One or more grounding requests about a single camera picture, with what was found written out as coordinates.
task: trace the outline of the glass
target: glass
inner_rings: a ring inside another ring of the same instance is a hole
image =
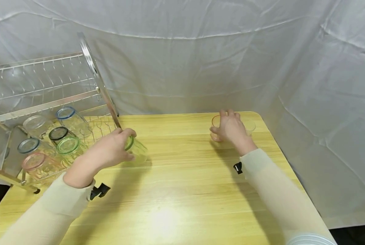
[[[135,160],[132,161],[134,163],[144,163],[148,158],[147,148],[132,136],[130,136],[125,143],[125,150],[134,155]]]
[[[52,131],[49,133],[49,139],[51,140],[52,144],[54,146],[58,146],[59,143],[67,137],[76,137],[74,133],[69,131],[66,127],[57,127],[52,129]]]
[[[255,122],[250,120],[250,119],[241,119],[241,121],[242,121],[242,123],[244,123],[245,129],[247,130],[247,134],[251,135],[252,132],[256,128]],[[219,127],[219,125],[221,123],[221,116],[219,116],[219,115],[214,116],[212,118],[211,123],[214,127]],[[214,134],[213,132],[210,133],[210,136],[211,136],[211,139],[213,139],[213,141],[216,141],[216,142],[221,142],[222,141],[222,138],[219,135]]]
[[[18,145],[18,152],[22,154],[42,152],[50,157],[56,157],[57,155],[57,152],[53,147],[37,138],[29,138],[22,141]]]
[[[219,116],[219,115],[214,116],[212,118],[211,123],[212,123],[212,126],[219,128],[219,124],[221,123],[221,116]],[[221,137],[218,134],[214,134],[213,132],[211,132],[210,136],[211,136],[211,139],[213,139],[213,141],[216,141],[216,142],[222,141]]]
[[[22,162],[22,168],[35,180],[41,180],[66,169],[61,162],[41,152],[26,157]]]
[[[64,138],[57,148],[58,153],[62,155],[68,165],[72,165],[74,160],[87,150],[87,146],[80,142],[77,137]]]
[[[56,112],[56,117],[62,126],[71,130],[76,136],[92,134],[89,123],[71,106],[63,107]]]
[[[48,129],[52,126],[53,123],[41,115],[31,116],[23,122],[23,127],[27,133],[39,139],[43,139]]]

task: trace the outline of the green jar lid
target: green jar lid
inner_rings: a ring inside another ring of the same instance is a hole
[[[134,142],[134,138],[132,136],[130,136],[127,139],[127,141],[125,142],[125,150],[131,149],[131,147],[133,146],[133,142]]]
[[[61,155],[68,155],[78,149],[80,141],[77,137],[67,137],[58,144],[58,152]]]

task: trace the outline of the beige sleeve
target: beige sleeve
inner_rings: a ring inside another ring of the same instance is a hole
[[[57,178],[5,234],[0,245],[58,245],[72,221],[89,203],[95,181],[76,189]]]
[[[254,150],[240,160],[245,178],[255,187],[278,221],[286,241],[300,234],[313,233],[336,244],[309,197],[291,182],[262,149]]]

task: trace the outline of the hand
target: hand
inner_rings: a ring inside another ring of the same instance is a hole
[[[102,137],[83,155],[76,158],[64,175],[64,182],[74,188],[89,186],[94,176],[103,168],[134,160],[134,155],[125,151],[130,136],[136,137],[133,129],[115,129]]]
[[[244,124],[240,120],[240,114],[235,113],[233,110],[224,110],[219,112],[221,116],[221,122],[219,127],[211,127],[210,131],[214,134],[221,136],[222,139],[228,140],[239,152],[240,156],[257,149],[257,146],[247,134]]]

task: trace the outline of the metal dish rack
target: metal dish rack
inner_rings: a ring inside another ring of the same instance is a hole
[[[5,133],[5,147],[0,154],[0,179],[34,193],[40,191],[39,181],[32,181],[24,171],[20,179],[4,171],[5,160],[16,150],[12,143],[13,132],[20,131],[27,137],[21,126],[25,119],[41,114],[53,120],[61,107],[73,106],[92,125],[92,134],[82,139],[88,146],[121,127],[115,104],[84,34],[78,33],[78,37],[81,52],[0,65],[0,130]]]

